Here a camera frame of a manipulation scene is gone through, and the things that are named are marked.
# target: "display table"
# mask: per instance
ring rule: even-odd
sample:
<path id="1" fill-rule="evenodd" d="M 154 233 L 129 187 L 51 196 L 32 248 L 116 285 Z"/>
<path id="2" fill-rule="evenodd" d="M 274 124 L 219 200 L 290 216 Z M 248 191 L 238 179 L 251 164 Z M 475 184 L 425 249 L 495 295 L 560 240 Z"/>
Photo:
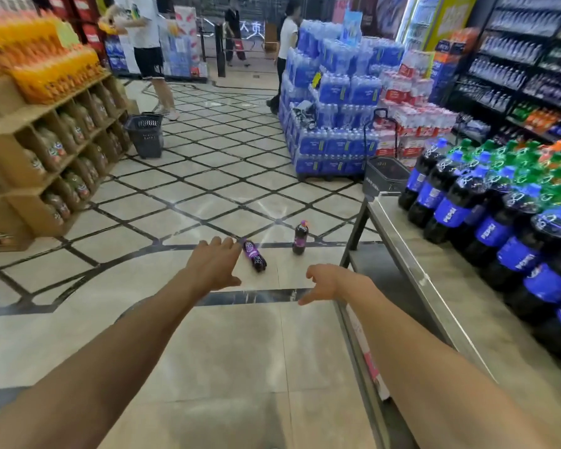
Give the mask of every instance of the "display table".
<path id="1" fill-rule="evenodd" d="M 358 249 L 359 235 L 368 219 L 383 244 Z M 398 207 L 397 196 L 382 195 L 364 202 L 343 255 L 342 266 L 349 264 L 494 378 L 524 410 L 545 422 L 561 447 L 561 366 L 449 244 L 436 246 L 422 238 L 421 230 L 409 223 L 407 213 Z M 356 358 L 361 357 L 349 335 Z M 381 359 L 374 361 L 381 365 Z M 376 415 L 383 421 L 379 427 L 388 430 L 388 434 L 381 430 L 385 443 L 388 438 L 391 447 L 415 447 L 413 441 L 403 440 L 406 424 L 402 418 L 400 421 L 395 404 L 391 400 L 371 403 L 375 414 L 381 413 Z"/>

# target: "man in white t-shirt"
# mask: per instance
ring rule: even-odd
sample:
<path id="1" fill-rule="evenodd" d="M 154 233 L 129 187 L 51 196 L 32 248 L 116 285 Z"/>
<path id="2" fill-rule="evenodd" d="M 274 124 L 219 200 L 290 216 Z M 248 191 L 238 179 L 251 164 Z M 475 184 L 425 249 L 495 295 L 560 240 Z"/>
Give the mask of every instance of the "man in white t-shirt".
<path id="1" fill-rule="evenodd" d="M 169 119 L 176 120 L 179 114 L 175 111 L 175 100 L 164 76 L 155 1 L 123 0 L 120 4 L 110 6 L 102 20 L 113 23 L 118 34 L 128 35 L 139 72 L 144 79 L 152 82 L 162 106 L 161 112 Z"/>
<path id="2" fill-rule="evenodd" d="M 301 15 L 301 4 L 299 0 L 289 0 L 285 9 L 286 17 L 282 20 L 280 35 L 279 35 L 279 46 L 276 53 L 276 71 L 279 75 L 279 90 L 275 97 L 266 102 L 266 105 L 270 107 L 270 111 L 273 114 L 279 112 L 279 104 L 281 101 L 281 83 L 282 83 L 282 73 L 285 71 L 286 67 L 286 56 L 291 47 L 297 45 L 297 32 L 299 27 L 297 23 L 299 22 L 299 17 Z"/>

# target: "tiled floor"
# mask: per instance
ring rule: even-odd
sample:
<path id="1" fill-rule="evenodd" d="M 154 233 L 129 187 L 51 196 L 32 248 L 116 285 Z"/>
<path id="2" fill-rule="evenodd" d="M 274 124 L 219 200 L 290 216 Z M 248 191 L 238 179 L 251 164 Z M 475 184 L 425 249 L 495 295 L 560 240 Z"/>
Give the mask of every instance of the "tiled floor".
<path id="1" fill-rule="evenodd" d="M 293 302 L 312 286 L 307 266 L 340 260 L 361 185 L 297 182 L 265 105 L 273 91 L 172 87 L 180 120 L 163 126 L 162 158 L 129 155 L 65 237 L 0 254 L 0 394 L 155 293 L 200 239 L 251 238 L 267 270 L 240 258 L 243 285 L 189 313 L 101 447 L 373 448 L 334 304 Z M 141 110 L 156 105 L 144 82 L 127 92 Z M 311 235 L 298 257 L 303 219 Z M 238 302 L 251 304 L 224 305 Z"/>

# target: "shopping basket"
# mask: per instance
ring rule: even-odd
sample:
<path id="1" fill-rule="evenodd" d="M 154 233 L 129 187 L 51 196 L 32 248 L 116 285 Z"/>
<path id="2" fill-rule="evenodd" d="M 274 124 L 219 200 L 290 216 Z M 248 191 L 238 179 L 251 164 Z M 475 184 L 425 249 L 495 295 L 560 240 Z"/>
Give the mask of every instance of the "shopping basket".
<path id="1" fill-rule="evenodd" d="M 162 156 L 162 148 L 165 144 L 162 120 L 163 116 L 154 112 L 143 112 L 127 118 L 125 129 L 142 159 Z"/>

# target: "black pants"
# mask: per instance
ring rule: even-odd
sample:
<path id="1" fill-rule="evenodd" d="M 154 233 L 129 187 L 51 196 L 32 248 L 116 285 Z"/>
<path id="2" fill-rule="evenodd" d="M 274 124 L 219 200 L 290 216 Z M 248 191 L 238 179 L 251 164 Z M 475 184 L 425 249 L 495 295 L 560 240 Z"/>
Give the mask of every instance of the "black pants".
<path id="1" fill-rule="evenodd" d="M 282 85 L 282 73 L 285 71 L 285 67 L 286 67 L 286 60 L 284 58 L 279 58 L 276 60 L 276 71 L 278 72 L 279 75 L 279 92 L 270 101 L 270 108 L 273 108 L 275 110 L 279 109 L 279 104 L 281 101 L 280 87 Z"/>
<path id="2" fill-rule="evenodd" d="M 239 31 L 234 31 L 233 35 L 237 38 L 237 39 L 241 39 L 241 33 Z M 226 45 L 225 48 L 227 49 L 227 51 L 225 52 L 226 58 L 227 58 L 227 63 L 230 63 L 231 60 L 233 59 L 233 49 L 235 49 L 235 41 L 233 40 L 232 37 L 228 37 L 227 36 L 227 40 L 226 40 Z M 237 51 L 237 58 L 240 59 L 241 61 L 245 61 L 245 52 L 242 51 Z"/>

